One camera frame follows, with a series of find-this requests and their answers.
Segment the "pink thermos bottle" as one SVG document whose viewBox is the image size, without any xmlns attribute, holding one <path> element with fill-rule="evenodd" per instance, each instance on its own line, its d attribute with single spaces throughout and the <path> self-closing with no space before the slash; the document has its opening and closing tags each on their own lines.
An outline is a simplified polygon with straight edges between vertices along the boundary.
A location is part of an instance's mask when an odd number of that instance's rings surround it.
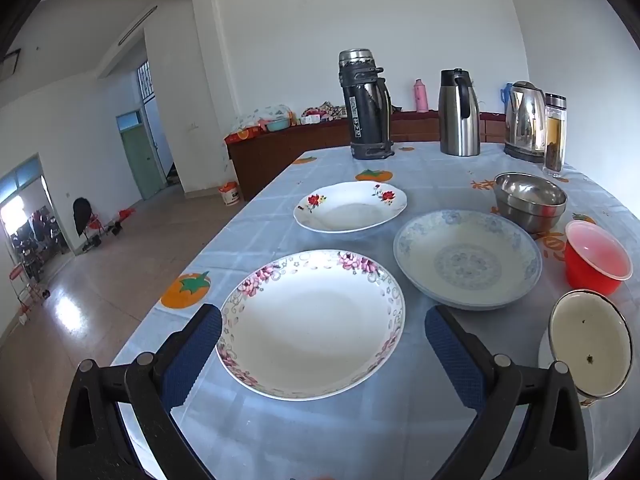
<svg viewBox="0 0 640 480">
<path fill-rule="evenodd" d="M 424 82 L 417 79 L 413 85 L 414 102 L 416 103 L 416 111 L 418 113 L 426 113 L 430 107 L 428 106 L 427 91 Z"/>
</svg>

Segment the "stainless steel bowl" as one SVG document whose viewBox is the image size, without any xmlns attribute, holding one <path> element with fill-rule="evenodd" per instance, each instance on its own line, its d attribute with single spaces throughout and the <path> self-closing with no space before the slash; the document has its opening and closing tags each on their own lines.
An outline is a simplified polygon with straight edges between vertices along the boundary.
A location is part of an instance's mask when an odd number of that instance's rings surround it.
<svg viewBox="0 0 640 480">
<path fill-rule="evenodd" d="M 529 234 L 550 231 L 566 209 L 566 193 L 551 181 L 525 172 L 503 172 L 495 177 L 499 214 Z"/>
</svg>

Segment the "black stroller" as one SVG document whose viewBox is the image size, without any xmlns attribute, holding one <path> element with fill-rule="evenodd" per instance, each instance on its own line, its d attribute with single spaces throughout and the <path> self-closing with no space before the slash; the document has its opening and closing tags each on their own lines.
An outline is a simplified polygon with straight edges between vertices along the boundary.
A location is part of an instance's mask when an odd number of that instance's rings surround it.
<svg viewBox="0 0 640 480">
<path fill-rule="evenodd" d="M 85 239 L 81 251 L 88 252 L 100 246 L 102 238 L 106 235 L 106 227 L 85 197 L 78 197 L 74 200 L 73 217 L 77 235 Z"/>
</svg>

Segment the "red flower white plate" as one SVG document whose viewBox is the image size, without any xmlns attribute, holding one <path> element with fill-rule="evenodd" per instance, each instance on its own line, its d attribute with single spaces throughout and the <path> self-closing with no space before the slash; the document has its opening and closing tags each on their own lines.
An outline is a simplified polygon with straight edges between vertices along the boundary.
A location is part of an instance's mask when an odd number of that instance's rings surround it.
<svg viewBox="0 0 640 480">
<path fill-rule="evenodd" d="M 374 181 L 341 182 L 304 196 L 293 209 L 296 223 L 323 234 L 348 234 L 382 226 L 407 207 L 404 191 Z"/>
</svg>

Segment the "large black thermos flask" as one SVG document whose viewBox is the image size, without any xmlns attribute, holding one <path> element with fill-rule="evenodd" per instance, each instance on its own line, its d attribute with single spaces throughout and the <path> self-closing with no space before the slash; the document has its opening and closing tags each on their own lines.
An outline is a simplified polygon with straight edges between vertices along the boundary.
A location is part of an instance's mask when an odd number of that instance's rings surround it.
<svg viewBox="0 0 640 480">
<path fill-rule="evenodd" d="M 390 136 L 392 100 L 382 73 L 369 49 L 349 49 L 338 55 L 350 151 L 356 159 L 386 159 L 394 154 Z"/>
</svg>

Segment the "red plastic bowl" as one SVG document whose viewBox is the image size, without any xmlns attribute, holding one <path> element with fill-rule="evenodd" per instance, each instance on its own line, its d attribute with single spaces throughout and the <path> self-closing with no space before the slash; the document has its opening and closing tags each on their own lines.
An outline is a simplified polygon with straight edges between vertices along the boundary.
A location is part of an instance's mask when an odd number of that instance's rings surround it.
<svg viewBox="0 0 640 480">
<path fill-rule="evenodd" d="M 571 288 L 611 296 L 634 274 L 626 249 L 605 229 L 584 220 L 565 227 L 565 274 Z"/>
</svg>

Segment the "white enamel bowl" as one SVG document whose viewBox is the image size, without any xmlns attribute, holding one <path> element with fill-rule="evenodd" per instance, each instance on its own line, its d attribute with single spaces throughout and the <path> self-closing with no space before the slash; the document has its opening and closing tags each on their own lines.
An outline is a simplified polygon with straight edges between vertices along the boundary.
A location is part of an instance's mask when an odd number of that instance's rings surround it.
<svg viewBox="0 0 640 480">
<path fill-rule="evenodd" d="M 538 366 L 566 364 L 582 408 L 615 396 L 632 367 L 632 338 L 624 316 L 608 297 L 574 289 L 554 305 L 538 350 Z"/>
</svg>

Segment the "teal bowl on sideboard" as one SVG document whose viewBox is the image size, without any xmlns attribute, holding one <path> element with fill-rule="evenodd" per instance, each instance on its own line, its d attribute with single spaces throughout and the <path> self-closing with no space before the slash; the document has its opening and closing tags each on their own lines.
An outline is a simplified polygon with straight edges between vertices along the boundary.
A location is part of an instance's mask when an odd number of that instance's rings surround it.
<svg viewBox="0 0 640 480">
<path fill-rule="evenodd" d="M 288 117 L 276 118 L 266 123 L 266 128 L 269 132 L 282 131 L 290 127 L 291 127 L 291 119 Z"/>
</svg>

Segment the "blue thermos jug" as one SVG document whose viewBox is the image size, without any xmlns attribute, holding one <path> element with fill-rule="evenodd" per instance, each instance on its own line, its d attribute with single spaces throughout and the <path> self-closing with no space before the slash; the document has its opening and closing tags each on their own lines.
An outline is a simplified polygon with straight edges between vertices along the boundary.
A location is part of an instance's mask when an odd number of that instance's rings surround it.
<svg viewBox="0 0 640 480">
<path fill-rule="evenodd" d="M 508 107 L 510 102 L 512 84 L 509 82 L 500 90 L 500 99 L 503 102 L 504 107 Z"/>
</svg>

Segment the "pink floral rim plate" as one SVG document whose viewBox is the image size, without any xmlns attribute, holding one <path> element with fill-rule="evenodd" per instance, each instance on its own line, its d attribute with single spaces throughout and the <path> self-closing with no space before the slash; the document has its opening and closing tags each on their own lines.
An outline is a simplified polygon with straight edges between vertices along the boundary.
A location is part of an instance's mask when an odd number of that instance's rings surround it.
<svg viewBox="0 0 640 480">
<path fill-rule="evenodd" d="M 270 399 L 336 396 L 378 372 L 406 320 L 402 290 L 371 258 L 338 249 L 282 257 L 247 275 L 221 307 L 216 352 Z"/>
</svg>

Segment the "persimmon print tablecloth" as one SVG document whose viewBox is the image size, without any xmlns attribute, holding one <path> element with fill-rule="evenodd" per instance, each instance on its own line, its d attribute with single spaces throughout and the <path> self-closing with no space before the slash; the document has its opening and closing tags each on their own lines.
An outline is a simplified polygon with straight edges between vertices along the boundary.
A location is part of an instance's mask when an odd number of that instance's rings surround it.
<svg viewBox="0 0 640 480">
<path fill-rule="evenodd" d="M 218 479 L 428 479 L 469 429 L 424 332 L 449 304 L 491 353 L 534 366 L 570 286 L 565 230 L 605 230 L 631 257 L 639 221 L 564 170 L 546 236 L 496 214 L 496 177 L 538 174 L 495 144 L 431 143 L 363 162 L 348 148 L 281 172 L 192 261 L 224 325 L 179 362 L 171 415 Z"/>
</svg>

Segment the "stainless electric kettle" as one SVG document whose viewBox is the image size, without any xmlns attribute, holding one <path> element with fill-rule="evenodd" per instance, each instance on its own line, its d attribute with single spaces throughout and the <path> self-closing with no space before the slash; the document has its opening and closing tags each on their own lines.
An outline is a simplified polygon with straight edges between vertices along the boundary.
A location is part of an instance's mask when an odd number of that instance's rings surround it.
<svg viewBox="0 0 640 480">
<path fill-rule="evenodd" d="M 506 95 L 504 152 L 514 158 L 541 164 L 545 149 L 544 92 L 529 81 L 514 82 Z"/>
</svg>

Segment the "mesh food cover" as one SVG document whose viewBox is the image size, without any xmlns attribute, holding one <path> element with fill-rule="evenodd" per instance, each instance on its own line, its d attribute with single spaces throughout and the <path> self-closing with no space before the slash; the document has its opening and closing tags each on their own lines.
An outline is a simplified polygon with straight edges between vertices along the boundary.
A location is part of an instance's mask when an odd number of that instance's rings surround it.
<svg viewBox="0 0 640 480">
<path fill-rule="evenodd" d="M 252 127 L 259 127 L 262 122 L 273 122 L 287 117 L 289 120 L 295 118 L 294 112 L 284 104 L 270 105 L 256 108 L 252 112 L 239 115 L 231 127 L 232 132 L 237 132 Z"/>
</svg>

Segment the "dark wooden sideboard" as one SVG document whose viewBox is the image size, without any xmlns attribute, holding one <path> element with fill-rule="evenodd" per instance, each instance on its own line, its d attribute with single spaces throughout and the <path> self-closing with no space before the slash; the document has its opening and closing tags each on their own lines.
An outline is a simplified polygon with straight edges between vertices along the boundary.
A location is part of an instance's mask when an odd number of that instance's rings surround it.
<svg viewBox="0 0 640 480">
<path fill-rule="evenodd" d="M 396 112 L 390 128 L 392 140 L 432 142 L 439 139 L 438 113 Z M 224 139 L 236 180 L 246 200 L 251 200 L 303 153 L 349 144 L 345 119 L 293 126 L 277 132 L 258 130 L 247 136 L 230 134 Z"/>
</svg>

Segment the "blue patterned plate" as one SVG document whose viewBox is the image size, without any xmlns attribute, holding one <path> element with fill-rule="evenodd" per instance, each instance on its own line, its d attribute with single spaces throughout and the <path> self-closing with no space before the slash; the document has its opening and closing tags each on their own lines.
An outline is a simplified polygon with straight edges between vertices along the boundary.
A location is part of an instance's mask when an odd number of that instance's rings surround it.
<svg viewBox="0 0 640 480">
<path fill-rule="evenodd" d="M 479 211 L 445 209 L 416 217 L 397 233 L 393 251 L 420 292 L 467 311 L 514 304 L 542 273 L 541 252 L 526 231 Z"/>
</svg>

